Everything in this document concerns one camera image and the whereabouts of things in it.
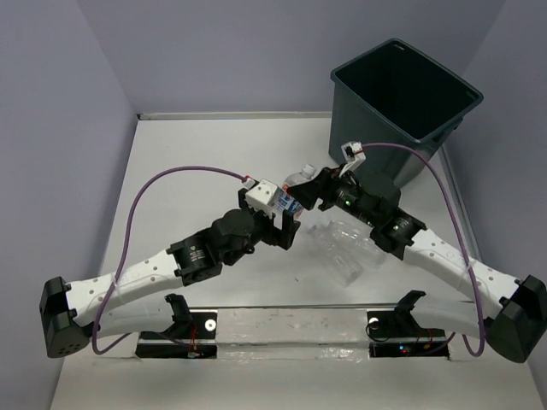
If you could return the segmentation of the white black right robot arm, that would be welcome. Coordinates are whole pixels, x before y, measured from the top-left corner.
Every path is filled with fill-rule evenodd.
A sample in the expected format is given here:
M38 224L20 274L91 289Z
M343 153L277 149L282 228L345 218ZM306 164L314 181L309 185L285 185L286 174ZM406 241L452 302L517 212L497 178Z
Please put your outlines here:
M408 293L393 314L395 328L412 335L439 328L483 337L503 358L525 362L546 332L546 285L499 272L441 239L399 207L401 191L383 174L357 180L338 168L323 168L311 181L289 188L304 208L337 207L369 223L375 245L406 264L419 267L469 298L441 302L422 291Z

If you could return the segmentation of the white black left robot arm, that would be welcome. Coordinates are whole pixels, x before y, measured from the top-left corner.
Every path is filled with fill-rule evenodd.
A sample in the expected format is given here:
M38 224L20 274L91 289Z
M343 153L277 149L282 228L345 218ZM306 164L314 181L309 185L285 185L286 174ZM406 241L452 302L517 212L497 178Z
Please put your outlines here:
M102 275L67 282L57 277L44 284L39 312L47 355L62 358L84 348L99 312L119 308L161 290L174 290L213 278L254 252L259 242L289 249L300 226L291 211L284 211L281 226L275 215L241 204L226 212L211 227L171 245L121 275Z

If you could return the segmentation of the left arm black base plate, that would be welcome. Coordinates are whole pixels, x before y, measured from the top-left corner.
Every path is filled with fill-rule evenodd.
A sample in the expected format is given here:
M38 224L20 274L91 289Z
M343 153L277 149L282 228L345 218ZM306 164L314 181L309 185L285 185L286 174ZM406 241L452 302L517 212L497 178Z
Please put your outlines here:
M218 311L189 308L181 295L164 297L170 309L170 326L162 331L144 331L138 335L135 355L141 359L215 359Z

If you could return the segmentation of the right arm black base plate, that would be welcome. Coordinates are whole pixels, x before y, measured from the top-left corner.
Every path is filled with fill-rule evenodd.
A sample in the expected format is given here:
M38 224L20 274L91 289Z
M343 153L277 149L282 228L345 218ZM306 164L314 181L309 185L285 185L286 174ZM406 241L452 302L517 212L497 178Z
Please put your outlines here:
M451 337L440 329L420 327L411 315L425 295L424 291L411 290L392 310L367 312L365 332L371 358L450 358Z

